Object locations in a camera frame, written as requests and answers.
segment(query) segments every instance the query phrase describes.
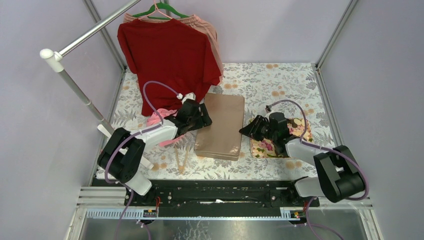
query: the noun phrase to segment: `pink garment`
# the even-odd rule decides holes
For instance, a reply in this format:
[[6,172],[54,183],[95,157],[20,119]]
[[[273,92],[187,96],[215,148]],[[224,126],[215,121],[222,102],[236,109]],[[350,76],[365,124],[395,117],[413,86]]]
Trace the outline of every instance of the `pink garment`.
[[[175,114],[177,112],[177,110],[166,110],[166,109],[163,109],[163,108],[159,108],[157,111],[162,116],[162,118],[167,117],[167,116],[172,115],[172,114]],[[156,114],[156,112],[153,112],[153,114],[151,115],[151,117],[149,117],[147,119],[146,126],[148,127],[148,126],[151,126],[153,124],[158,124],[160,122],[161,122],[161,119],[159,118],[159,116]],[[170,145],[170,144],[176,143],[182,137],[183,136],[179,136],[179,137],[177,137],[175,139],[172,139],[172,140],[163,141],[163,142],[159,143],[159,146],[160,147],[165,147],[166,145]]]
[[[129,13],[125,13],[123,15],[124,23],[132,22],[136,19],[137,17],[133,17]],[[166,19],[151,19],[151,18],[142,18],[142,17],[139,17],[138,19],[140,21],[148,22],[148,23],[164,23],[169,21]],[[191,15],[190,17],[186,17],[186,18],[178,18],[176,20],[180,21],[181,23],[193,29],[196,29],[197,31],[203,34],[206,34],[207,38],[209,39],[210,46],[212,48],[213,56],[215,57],[216,64],[218,65],[219,70],[221,71],[221,74],[224,74],[224,65],[223,65],[223,61],[221,60],[221,54],[220,54],[220,44],[218,42],[218,34],[217,34],[217,31],[215,30],[215,27],[209,22],[201,19],[200,17],[196,15]],[[223,76],[219,78],[220,83],[222,82],[222,80],[223,80]]]

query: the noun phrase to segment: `brown box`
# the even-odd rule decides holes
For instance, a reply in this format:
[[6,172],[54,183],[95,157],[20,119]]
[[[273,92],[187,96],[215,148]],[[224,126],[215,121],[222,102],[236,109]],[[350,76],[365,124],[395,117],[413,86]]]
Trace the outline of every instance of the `brown box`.
[[208,93],[204,104],[212,125],[197,131],[194,152],[197,156],[237,161],[240,155],[245,114],[245,98]]

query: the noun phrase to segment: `pink hanger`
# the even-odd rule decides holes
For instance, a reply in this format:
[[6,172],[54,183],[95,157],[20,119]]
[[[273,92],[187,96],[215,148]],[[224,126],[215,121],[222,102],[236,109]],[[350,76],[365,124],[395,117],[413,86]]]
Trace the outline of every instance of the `pink hanger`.
[[170,16],[166,15],[165,13],[163,13],[163,12],[159,11],[158,6],[156,5],[156,0],[153,0],[153,4],[154,4],[154,8],[155,8],[156,10],[155,10],[154,12],[150,13],[150,14],[147,14],[147,15],[145,15],[145,16],[143,16],[143,17],[140,17],[139,19],[144,19],[144,18],[146,18],[146,17],[148,17],[148,16],[150,16],[150,15],[152,15],[152,14],[156,13],[156,12],[158,12],[158,13],[160,13],[160,14],[164,15],[164,16],[165,16],[165,17],[167,17],[167,18],[173,19],[172,17],[170,17]]

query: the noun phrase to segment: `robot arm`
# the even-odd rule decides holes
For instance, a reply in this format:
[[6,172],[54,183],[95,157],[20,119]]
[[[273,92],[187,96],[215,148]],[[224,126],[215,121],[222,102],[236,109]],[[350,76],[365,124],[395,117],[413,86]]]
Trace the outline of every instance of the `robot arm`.
[[[182,107],[175,116],[167,116],[163,123],[140,129],[141,134],[132,137],[123,145],[122,148],[127,149],[126,153],[118,152],[113,158],[108,173],[139,195],[145,195],[152,187],[152,183],[138,171],[144,150],[161,142],[175,139],[188,131],[212,124],[205,105],[197,103],[194,98],[193,93],[187,94],[182,100]],[[118,146],[137,132],[130,133],[122,127],[116,129],[98,157],[97,164],[106,169]]]
[[[326,197],[336,203],[365,190],[365,181],[356,167],[333,152],[302,144],[290,134],[288,121],[283,113],[270,112],[265,117],[257,115],[239,132],[256,141],[271,140],[277,156],[303,160],[316,167],[318,177],[303,177],[293,182],[294,198]],[[355,161],[348,147],[341,145],[333,150]]]

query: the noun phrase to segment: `floral tablecloth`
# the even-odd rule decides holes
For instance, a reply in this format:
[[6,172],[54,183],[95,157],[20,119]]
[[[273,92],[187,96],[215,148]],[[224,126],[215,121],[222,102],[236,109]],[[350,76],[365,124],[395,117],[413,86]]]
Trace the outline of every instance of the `floral tablecloth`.
[[[329,119],[310,63],[225,63],[222,83],[212,86],[209,92],[244,96],[244,126],[256,115],[264,116],[266,105],[281,99],[293,100],[305,110],[313,142],[334,146]],[[148,117],[141,115],[142,104],[137,76],[127,71],[112,126],[129,131],[145,127]],[[276,105],[273,109],[283,112],[286,118],[302,116],[290,103]],[[178,170],[173,145],[145,150],[143,156],[154,163],[154,167],[147,170],[141,165],[138,170],[149,179],[175,180],[294,180],[316,176],[312,165],[298,159],[253,157],[250,140],[245,136],[242,136],[238,161],[196,156],[193,152],[195,140],[196,131],[192,131],[177,144],[179,156],[184,156],[186,146],[190,146],[183,174]],[[96,178],[104,179],[104,172],[99,167]]]

